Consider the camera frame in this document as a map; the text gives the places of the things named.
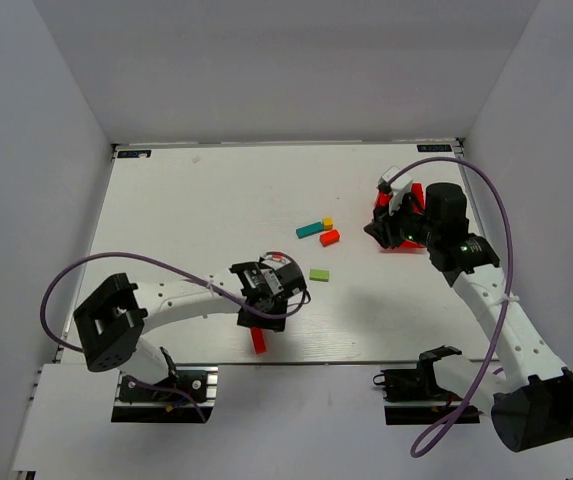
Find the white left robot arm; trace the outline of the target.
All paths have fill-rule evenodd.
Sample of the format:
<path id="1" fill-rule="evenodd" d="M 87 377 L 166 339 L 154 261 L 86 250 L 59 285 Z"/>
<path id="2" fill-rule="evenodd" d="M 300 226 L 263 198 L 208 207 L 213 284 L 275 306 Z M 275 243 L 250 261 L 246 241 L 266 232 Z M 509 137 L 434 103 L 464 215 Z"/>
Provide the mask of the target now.
<path id="1" fill-rule="evenodd" d="M 282 332 L 296 312 L 290 300 L 306 294 L 296 263 L 266 255 L 205 279 L 144 283 L 114 274 L 76 308 L 73 319 L 89 371 L 119 370 L 156 385 L 175 373 L 167 350 L 144 338 L 149 332 L 213 315 L 234 315 L 247 329 Z"/>

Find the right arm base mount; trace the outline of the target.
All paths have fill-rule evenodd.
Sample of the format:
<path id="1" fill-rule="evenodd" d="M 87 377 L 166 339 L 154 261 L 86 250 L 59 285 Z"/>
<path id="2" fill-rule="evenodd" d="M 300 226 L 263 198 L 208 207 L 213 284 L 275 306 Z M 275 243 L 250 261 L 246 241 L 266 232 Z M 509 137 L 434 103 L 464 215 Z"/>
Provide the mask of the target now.
<path id="1" fill-rule="evenodd" d="M 383 369 L 372 382 L 382 390 L 387 426 L 430 426 L 461 403 L 443 389 L 429 393 L 417 368 Z"/>

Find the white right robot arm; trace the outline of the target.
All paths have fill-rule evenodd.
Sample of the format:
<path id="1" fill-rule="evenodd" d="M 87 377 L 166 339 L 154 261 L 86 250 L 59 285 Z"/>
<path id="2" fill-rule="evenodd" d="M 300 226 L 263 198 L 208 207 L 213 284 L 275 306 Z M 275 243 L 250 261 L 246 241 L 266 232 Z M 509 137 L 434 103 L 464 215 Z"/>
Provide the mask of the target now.
<path id="1" fill-rule="evenodd" d="M 490 417 L 513 452 L 573 438 L 573 371 L 551 350 L 517 297 L 488 241 L 469 230 L 460 186 L 434 183 L 418 201 L 411 182 L 380 186 L 364 230 L 385 249 L 424 247 L 431 264 L 466 304 L 503 373 L 480 373 L 454 347 L 422 353 L 417 368 L 427 395 L 451 392 Z"/>

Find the teal long block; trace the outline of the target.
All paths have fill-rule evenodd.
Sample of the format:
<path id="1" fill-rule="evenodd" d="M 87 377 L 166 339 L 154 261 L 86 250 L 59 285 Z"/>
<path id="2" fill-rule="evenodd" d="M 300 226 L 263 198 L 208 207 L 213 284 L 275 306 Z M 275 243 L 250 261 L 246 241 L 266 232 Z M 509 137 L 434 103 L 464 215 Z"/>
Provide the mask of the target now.
<path id="1" fill-rule="evenodd" d="M 324 224 L 321 221 L 301 226 L 295 230 L 298 239 L 303 239 L 312 235 L 320 234 L 324 231 Z"/>

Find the red arch block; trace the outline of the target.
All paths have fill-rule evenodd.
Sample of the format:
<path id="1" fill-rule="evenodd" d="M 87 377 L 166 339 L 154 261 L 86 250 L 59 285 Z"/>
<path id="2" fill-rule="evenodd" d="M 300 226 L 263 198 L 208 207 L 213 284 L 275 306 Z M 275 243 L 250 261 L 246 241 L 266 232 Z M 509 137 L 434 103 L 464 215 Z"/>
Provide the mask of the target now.
<path id="1" fill-rule="evenodd" d="M 266 343 L 263 330 L 260 328 L 251 327 L 250 334 L 254 353 L 256 355 L 264 354 L 266 352 Z"/>

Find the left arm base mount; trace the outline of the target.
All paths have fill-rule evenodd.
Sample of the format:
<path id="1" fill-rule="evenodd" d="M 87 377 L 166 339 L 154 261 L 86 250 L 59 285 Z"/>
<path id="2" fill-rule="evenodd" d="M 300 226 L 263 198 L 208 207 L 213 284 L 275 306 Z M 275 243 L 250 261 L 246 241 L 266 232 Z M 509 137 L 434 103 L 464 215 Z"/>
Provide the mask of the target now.
<path id="1" fill-rule="evenodd" d="M 111 422 L 204 424 L 215 406 L 218 368 L 178 367 L 176 380 L 159 383 L 162 391 L 139 386 L 121 374 Z"/>

